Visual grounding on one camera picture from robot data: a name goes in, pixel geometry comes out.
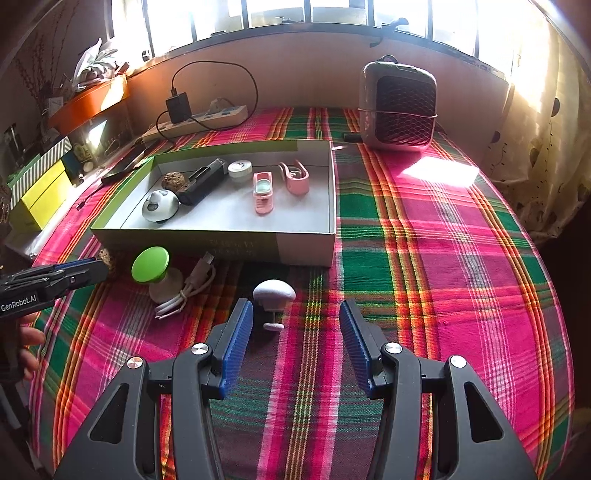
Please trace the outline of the person's hand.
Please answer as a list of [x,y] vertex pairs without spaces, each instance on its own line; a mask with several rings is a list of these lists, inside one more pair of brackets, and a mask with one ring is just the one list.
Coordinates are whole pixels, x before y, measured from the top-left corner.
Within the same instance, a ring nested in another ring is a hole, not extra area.
[[31,347],[42,345],[46,336],[42,330],[34,326],[37,314],[30,313],[19,320],[22,346],[19,351],[19,361],[24,370],[24,379],[30,381],[39,369],[40,362],[30,350]]

